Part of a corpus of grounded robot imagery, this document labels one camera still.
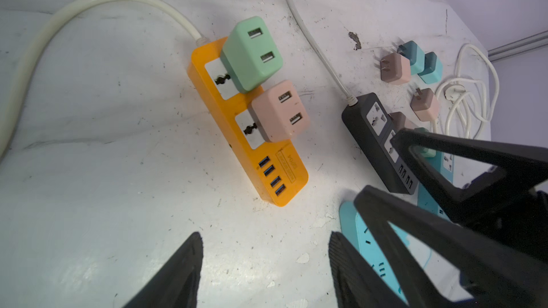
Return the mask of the pink plug black strip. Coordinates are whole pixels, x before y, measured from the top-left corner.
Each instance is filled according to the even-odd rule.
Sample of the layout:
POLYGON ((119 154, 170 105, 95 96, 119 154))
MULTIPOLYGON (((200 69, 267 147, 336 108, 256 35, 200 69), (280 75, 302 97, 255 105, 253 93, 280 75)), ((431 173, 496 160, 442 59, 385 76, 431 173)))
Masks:
POLYGON ((410 60, 397 52, 386 55, 380 60, 380 77, 392 85, 409 83, 412 77, 410 60))
POLYGON ((440 112, 440 103, 431 88, 418 88, 410 107, 422 122, 435 122, 440 112))

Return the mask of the teal triangular power strip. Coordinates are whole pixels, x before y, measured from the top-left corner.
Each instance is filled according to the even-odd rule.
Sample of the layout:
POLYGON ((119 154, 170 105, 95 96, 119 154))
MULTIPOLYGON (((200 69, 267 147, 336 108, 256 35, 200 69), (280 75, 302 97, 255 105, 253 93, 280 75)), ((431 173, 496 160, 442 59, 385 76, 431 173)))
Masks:
MULTIPOLYGON (((372 236, 370 229, 356 210, 355 205, 350 201, 344 202, 339 208, 339 217, 342 234, 350 241, 368 265, 375 270, 378 277, 407 304, 408 301, 400 288, 395 273, 380 246, 372 236)), ((418 264, 424 269, 432 256, 432 250, 399 227, 393 224, 390 224, 390 226, 418 264)))

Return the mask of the teal plug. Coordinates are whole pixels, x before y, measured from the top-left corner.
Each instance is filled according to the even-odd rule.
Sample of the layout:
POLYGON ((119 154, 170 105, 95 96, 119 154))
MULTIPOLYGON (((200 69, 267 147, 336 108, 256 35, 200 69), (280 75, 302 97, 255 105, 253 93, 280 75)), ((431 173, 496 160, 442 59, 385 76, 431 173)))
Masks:
POLYGON ((443 65, 434 51, 425 54, 424 66, 424 70, 418 75, 426 84, 436 84, 441 81, 443 65))
POLYGON ((425 52, 415 41, 408 41, 399 45, 398 54, 409 60, 412 75, 418 75, 425 70, 425 52))

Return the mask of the black power strip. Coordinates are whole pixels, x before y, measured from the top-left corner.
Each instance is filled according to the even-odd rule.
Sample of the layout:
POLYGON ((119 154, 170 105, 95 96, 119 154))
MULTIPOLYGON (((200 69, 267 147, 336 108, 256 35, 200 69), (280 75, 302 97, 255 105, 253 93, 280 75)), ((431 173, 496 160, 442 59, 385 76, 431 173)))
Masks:
POLYGON ((342 122, 391 193, 413 195, 419 181, 392 145, 396 134, 392 118, 374 93, 342 112, 342 122))

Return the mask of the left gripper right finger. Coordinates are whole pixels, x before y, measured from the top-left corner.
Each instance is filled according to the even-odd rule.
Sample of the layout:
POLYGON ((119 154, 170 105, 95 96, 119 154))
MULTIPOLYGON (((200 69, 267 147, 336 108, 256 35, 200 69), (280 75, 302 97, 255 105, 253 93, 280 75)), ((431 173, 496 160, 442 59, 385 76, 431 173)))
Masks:
POLYGON ((407 306, 342 233, 331 233, 328 255, 339 307, 407 306))

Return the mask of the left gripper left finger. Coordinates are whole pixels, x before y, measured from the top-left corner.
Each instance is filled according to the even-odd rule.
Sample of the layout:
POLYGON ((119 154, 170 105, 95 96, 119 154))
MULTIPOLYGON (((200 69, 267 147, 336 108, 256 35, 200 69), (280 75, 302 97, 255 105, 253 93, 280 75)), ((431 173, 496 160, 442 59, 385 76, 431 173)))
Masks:
POLYGON ((126 306, 196 307, 203 258, 201 235, 194 232, 126 306))

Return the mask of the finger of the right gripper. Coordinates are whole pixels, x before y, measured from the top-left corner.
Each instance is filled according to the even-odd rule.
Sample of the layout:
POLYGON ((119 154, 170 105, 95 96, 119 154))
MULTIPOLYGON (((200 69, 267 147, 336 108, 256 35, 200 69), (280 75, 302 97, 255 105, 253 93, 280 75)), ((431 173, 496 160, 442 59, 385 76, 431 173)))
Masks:
POLYGON ((410 129, 396 133, 392 144, 449 219, 460 225, 472 225, 533 200, 533 189, 547 180, 546 148, 410 129), (429 164, 417 152, 418 146, 453 156, 453 180, 429 164))
POLYGON ((363 188, 354 205, 385 254, 405 295, 405 299, 400 299, 370 271, 364 280, 372 300, 383 307, 547 306, 545 263, 371 186, 363 188), (483 295, 460 302, 441 295, 394 227, 433 249, 477 284, 483 295))

